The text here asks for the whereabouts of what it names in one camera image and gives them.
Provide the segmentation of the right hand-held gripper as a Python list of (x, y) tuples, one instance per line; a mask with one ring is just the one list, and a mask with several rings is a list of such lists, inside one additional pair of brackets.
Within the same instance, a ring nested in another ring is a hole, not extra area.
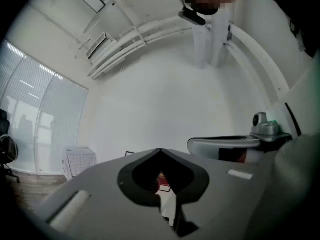
[(263, 143), (284, 144), (303, 135), (320, 132), (320, 63), (306, 71), (297, 83), (267, 112), (254, 115), (250, 135)]

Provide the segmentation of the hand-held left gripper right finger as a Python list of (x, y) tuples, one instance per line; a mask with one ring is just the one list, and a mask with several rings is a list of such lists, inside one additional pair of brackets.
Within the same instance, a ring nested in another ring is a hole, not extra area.
[(234, 163), (162, 149), (161, 170), (176, 195), (176, 229), (160, 220), (162, 240), (242, 240), (266, 188), (275, 153)]

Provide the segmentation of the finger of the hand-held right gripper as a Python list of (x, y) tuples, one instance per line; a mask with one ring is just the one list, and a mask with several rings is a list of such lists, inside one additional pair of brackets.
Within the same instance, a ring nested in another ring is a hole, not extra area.
[(250, 135), (199, 137), (187, 142), (190, 154), (220, 161), (241, 161), (248, 150), (256, 150), (261, 141)]

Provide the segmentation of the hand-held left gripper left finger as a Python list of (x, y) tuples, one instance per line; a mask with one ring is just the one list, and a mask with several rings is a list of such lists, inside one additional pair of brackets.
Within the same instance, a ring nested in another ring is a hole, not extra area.
[(118, 185), (120, 170), (150, 150), (97, 164), (50, 194), (32, 222), (50, 240), (177, 240), (158, 207), (137, 205)]

